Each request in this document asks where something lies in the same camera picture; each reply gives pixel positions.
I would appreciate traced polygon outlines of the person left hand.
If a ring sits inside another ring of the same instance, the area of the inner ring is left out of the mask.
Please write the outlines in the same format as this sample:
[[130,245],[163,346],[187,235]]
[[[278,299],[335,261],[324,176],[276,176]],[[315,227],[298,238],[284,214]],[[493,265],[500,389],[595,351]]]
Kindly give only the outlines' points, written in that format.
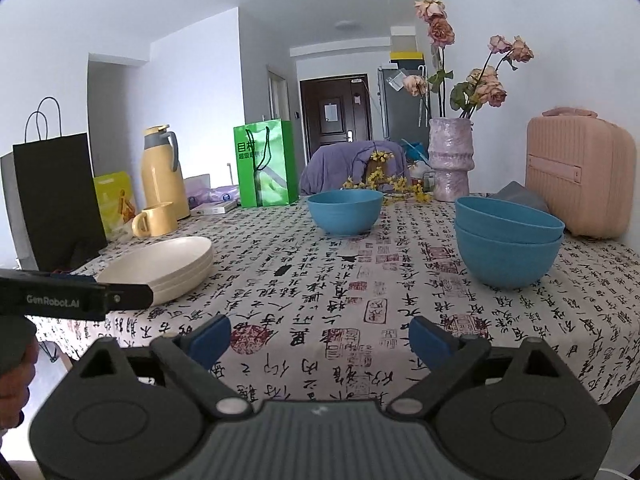
[[20,364],[1,376],[0,419],[2,430],[15,428],[20,424],[22,409],[29,400],[29,386],[36,374],[35,366],[38,353],[38,341],[36,338],[32,338]]

